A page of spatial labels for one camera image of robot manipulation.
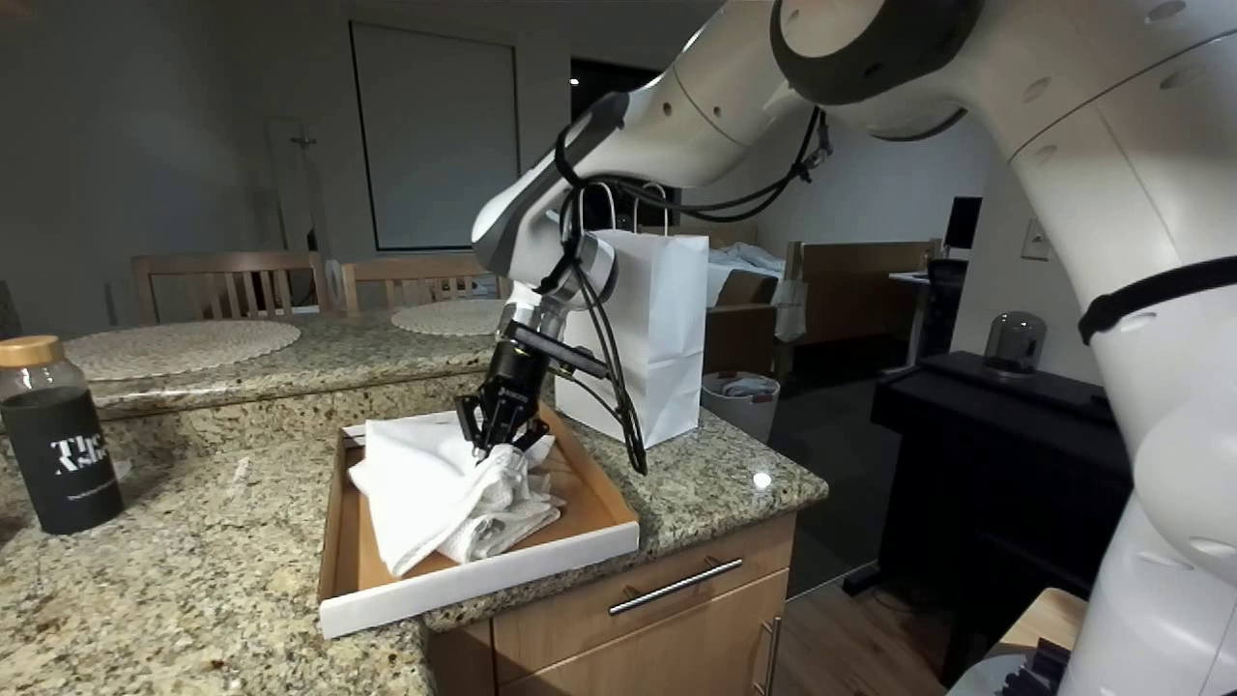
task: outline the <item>kitchen counter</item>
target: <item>kitchen counter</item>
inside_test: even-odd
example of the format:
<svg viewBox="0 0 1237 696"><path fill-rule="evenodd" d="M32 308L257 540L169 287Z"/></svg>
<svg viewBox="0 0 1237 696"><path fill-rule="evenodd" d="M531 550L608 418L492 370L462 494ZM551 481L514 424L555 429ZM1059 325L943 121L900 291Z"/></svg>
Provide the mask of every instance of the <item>kitchen counter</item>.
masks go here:
<svg viewBox="0 0 1237 696"><path fill-rule="evenodd" d="M14 692L434 692L426 630L801 510L826 485L702 414L689 438L625 452L574 429L643 519L643 553L324 643L317 563L336 429L444 410L487 339L429 339L381 318L317 318L252 365L98 381L129 510L38 532L0 469L0 668Z"/></svg>

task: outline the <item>whiteboard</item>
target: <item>whiteboard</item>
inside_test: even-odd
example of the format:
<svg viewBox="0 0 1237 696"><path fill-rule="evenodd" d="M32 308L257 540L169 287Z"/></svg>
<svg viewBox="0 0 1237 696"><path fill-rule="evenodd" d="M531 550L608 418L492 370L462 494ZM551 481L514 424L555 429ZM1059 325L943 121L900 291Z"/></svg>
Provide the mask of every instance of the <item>whiteboard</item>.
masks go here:
<svg viewBox="0 0 1237 696"><path fill-rule="evenodd" d="M462 246L516 178L514 54L350 24L377 251Z"/></svg>

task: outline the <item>wooden chair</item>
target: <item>wooden chair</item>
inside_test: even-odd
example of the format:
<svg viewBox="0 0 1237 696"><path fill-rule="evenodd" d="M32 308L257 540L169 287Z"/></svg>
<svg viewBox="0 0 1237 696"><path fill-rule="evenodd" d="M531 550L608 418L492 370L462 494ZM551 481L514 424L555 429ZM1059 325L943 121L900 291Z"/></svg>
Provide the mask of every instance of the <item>wooden chair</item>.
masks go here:
<svg viewBox="0 0 1237 696"><path fill-rule="evenodd" d="M132 256L147 321L288 318L324 303L314 251Z"/></svg>
<svg viewBox="0 0 1237 696"><path fill-rule="evenodd" d="M422 304L444 296L498 296L504 282L470 256L377 256L336 263L336 304L358 314L368 291L381 291L381 304Z"/></svg>

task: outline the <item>black bottle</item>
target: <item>black bottle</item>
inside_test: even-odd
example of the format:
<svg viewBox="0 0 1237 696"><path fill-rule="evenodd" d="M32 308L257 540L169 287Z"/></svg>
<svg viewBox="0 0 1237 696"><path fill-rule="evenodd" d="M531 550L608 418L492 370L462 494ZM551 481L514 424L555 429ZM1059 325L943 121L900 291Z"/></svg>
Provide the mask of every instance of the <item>black bottle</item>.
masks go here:
<svg viewBox="0 0 1237 696"><path fill-rule="evenodd" d="M45 532L123 510L91 393L58 335L0 339L0 420Z"/></svg>

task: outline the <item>open cardboard box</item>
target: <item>open cardboard box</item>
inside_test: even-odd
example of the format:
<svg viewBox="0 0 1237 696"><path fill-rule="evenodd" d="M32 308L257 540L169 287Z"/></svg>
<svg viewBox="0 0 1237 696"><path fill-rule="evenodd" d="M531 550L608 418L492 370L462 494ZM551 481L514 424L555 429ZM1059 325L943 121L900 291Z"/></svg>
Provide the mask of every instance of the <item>open cardboard box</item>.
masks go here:
<svg viewBox="0 0 1237 696"><path fill-rule="evenodd" d="M390 577L377 557L368 499L349 474L349 469L363 459L363 445L339 432L317 585L322 633L354 633L426 615L444 604L634 553L636 516L550 405L542 405L542 420L555 438L550 481L563 499L563 519L516 540L504 557L455 563L434 553L407 577Z"/></svg>

